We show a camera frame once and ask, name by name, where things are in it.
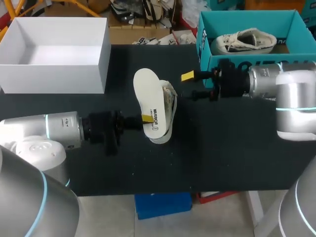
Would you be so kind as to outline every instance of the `floor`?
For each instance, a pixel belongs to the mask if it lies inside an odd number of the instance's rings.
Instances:
[[[262,191],[267,211],[284,191]],[[195,203],[189,212],[138,220],[134,196],[80,197],[88,220],[86,237],[253,237],[244,193],[207,204]],[[276,228],[269,237],[281,237]]]

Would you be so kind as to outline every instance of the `white box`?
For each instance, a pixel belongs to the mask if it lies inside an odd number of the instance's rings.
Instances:
[[[104,93],[111,44],[108,21],[94,17],[17,17],[0,43],[5,93]]]

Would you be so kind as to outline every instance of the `blue crate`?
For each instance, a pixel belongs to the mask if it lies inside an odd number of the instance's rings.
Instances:
[[[191,210],[192,198],[189,193],[138,194],[135,206],[139,220],[164,216]]]

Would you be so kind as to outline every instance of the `blue box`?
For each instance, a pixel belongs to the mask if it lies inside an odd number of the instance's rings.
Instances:
[[[178,194],[138,194],[135,206],[139,220],[189,211],[192,198],[189,193]]]
[[[243,3],[244,0],[206,0],[207,5],[212,11],[228,10],[239,3]]]
[[[276,47],[286,45],[288,53],[219,55],[213,56],[210,42],[218,36],[232,34],[249,28],[274,35]],[[245,70],[252,65],[279,62],[298,63],[316,61],[316,42],[306,28],[300,14],[295,11],[209,11],[202,12],[197,32],[197,53],[201,71],[211,71],[219,60],[229,58]],[[204,80],[207,88],[212,88],[210,79]]]

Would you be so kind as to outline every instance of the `shoe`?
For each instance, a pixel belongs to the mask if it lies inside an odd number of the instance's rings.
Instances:
[[[213,55],[267,54],[276,45],[277,39],[256,28],[217,37],[211,44]]]
[[[159,80],[150,69],[138,70],[134,76],[135,95],[143,115],[151,115],[154,123],[144,124],[145,135],[156,144],[169,141],[177,109],[177,93],[172,85]]]
[[[163,89],[163,99],[164,99],[164,113],[166,117],[167,131],[166,133],[157,139],[150,140],[156,144],[163,144],[170,140],[172,135],[172,124],[174,114],[177,110],[177,92],[172,87],[171,83],[166,80],[160,80],[160,84]]]

